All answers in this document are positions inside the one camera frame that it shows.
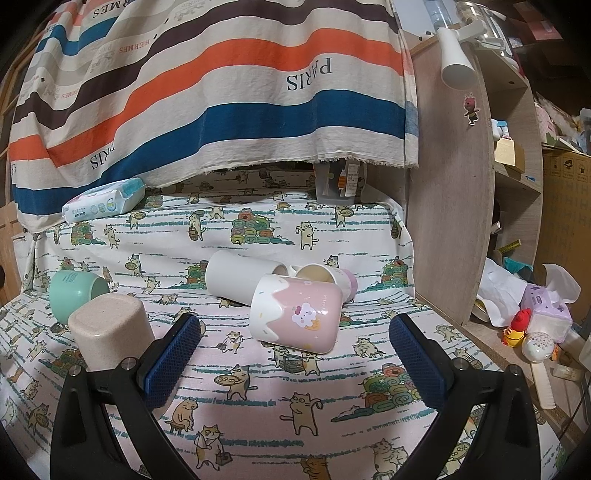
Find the clutter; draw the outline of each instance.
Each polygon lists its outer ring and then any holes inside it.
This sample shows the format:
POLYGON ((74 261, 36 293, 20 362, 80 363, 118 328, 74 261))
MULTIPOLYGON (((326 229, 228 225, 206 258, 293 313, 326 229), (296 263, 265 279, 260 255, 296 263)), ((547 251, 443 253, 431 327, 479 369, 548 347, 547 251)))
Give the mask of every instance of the clutter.
POLYGON ((333 283, 265 274, 250 313, 253 338, 324 354, 335 346, 343 304, 333 283))
POLYGON ((316 201, 324 205, 353 205, 360 166, 358 160, 345 158, 315 164, 316 201))
POLYGON ((525 152, 515 141, 503 136, 495 144, 495 161, 525 173, 525 152))
POLYGON ((565 367, 564 365, 556 365, 552 372, 557 378, 569 380, 571 382, 580 382, 583 378, 583 371, 578 368, 565 367))
POLYGON ((510 244, 507 244, 507 245, 504 245, 500 248, 497 248, 497 250, 499 251, 499 253, 501 255, 505 255, 509 252, 512 252, 513 250, 517 249, 520 246, 521 246, 521 240, 517 239, 514 242, 511 242, 510 244))
POLYGON ((503 268, 512 274, 519 275, 520 278, 529 282, 534 272, 534 267, 527 263, 518 262, 510 257, 503 257, 503 268))
POLYGON ((566 303, 579 297, 580 287, 561 266, 544 264, 546 287, 528 284, 521 300, 522 308, 530 308, 532 316, 527 333, 544 332, 557 343, 564 342, 573 324, 566 303))
POLYGON ((553 350, 554 341, 543 332, 528 334, 522 347, 524 356, 530 361, 535 389, 538 392, 540 407, 543 410, 552 410, 556 407, 548 372, 543 363, 544 360, 550 358, 553 350))
POLYGON ((511 347, 519 345, 525 335, 525 329, 530 323, 530 317, 531 309, 518 311, 511 321, 511 326, 503 331, 502 342, 511 347))
POLYGON ((259 280, 271 273, 287 275, 287 269, 274 260, 218 250, 207 264, 205 283, 211 295, 250 305, 259 280))
POLYGON ((49 285, 51 312, 58 322, 67 325, 73 312, 109 292, 107 281, 92 272, 58 270, 49 285))
POLYGON ((304 280, 323 281, 336 284, 343 292, 343 303, 353 300, 357 293, 357 279, 349 270, 322 264, 308 264, 303 267, 289 265, 290 277, 304 280))
POLYGON ((485 305, 495 327, 507 327, 519 311, 527 283, 511 275, 490 258, 485 260, 477 298, 485 305))
POLYGON ((110 370, 126 357, 139 358, 155 340, 144 304, 108 293, 77 309, 68 321, 87 370, 110 370))
POLYGON ((72 198, 62 207, 61 215, 68 223, 121 215, 144 198, 145 188, 138 177, 108 183, 72 198))
POLYGON ((507 122, 504 120, 495 120, 491 118, 492 124, 492 138, 495 142, 499 141, 501 138, 506 138, 507 140, 513 140, 509 136, 509 128, 507 126, 507 122))

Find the blue gripper pad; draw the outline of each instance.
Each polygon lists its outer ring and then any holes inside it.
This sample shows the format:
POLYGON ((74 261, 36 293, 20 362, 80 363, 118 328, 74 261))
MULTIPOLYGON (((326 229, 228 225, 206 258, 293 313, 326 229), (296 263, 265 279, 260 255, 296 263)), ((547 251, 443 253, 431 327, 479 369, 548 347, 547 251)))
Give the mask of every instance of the blue gripper pad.
POLYGON ((200 339, 199 320, 190 315, 145 376, 144 401, 149 410, 166 403, 200 339))
POLYGON ((428 340, 406 314, 398 315, 392 319, 389 334, 390 343, 413 379, 423 403, 427 407, 441 410, 446 400, 448 385, 446 385, 446 379, 440 369, 431 360, 425 349, 428 347, 428 340), (406 322, 403 320, 403 316, 408 319, 406 322))

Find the mint green cup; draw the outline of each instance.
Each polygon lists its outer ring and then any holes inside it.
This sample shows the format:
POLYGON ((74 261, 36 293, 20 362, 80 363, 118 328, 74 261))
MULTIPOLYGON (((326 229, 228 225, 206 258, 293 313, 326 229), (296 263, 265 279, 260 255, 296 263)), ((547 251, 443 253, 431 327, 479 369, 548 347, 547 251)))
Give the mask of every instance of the mint green cup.
POLYGON ((75 310, 95 297, 109 293, 103 277, 91 272, 58 270, 49 284, 49 305, 56 320, 67 325, 75 310))

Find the wet wipes pack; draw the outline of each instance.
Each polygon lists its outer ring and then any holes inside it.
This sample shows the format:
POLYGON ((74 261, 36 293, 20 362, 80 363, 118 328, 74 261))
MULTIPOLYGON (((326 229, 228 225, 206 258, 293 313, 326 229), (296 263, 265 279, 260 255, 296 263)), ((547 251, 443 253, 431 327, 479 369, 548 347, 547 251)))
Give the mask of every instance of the wet wipes pack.
POLYGON ((144 198, 145 189, 137 177, 102 185, 72 198, 62 207, 61 216, 76 223, 127 213, 144 198))

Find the brown stripe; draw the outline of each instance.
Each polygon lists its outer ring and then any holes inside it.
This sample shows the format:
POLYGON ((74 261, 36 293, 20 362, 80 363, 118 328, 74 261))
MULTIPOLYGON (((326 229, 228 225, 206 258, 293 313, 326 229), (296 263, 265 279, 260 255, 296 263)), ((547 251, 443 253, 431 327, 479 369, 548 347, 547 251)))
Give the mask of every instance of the brown stripe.
POLYGON ((146 56, 135 63, 104 72, 84 82, 80 86, 76 100, 66 109, 53 110, 37 92, 32 92, 29 98, 16 108, 13 123, 19 122, 33 112, 41 125, 52 130, 60 128, 66 123, 71 113, 131 85, 137 79, 142 66, 151 57, 197 37, 207 27, 216 23, 236 17, 258 17, 276 20, 284 25, 299 25, 306 20, 312 10, 317 8, 335 8, 351 12, 364 20, 385 22, 393 32, 398 33, 396 19, 382 5, 360 4, 356 0, 309 0, 299 7, 285 7, 266 0, 238 0, 214 7, 201 17, 167 30, 154 41, 146 56))

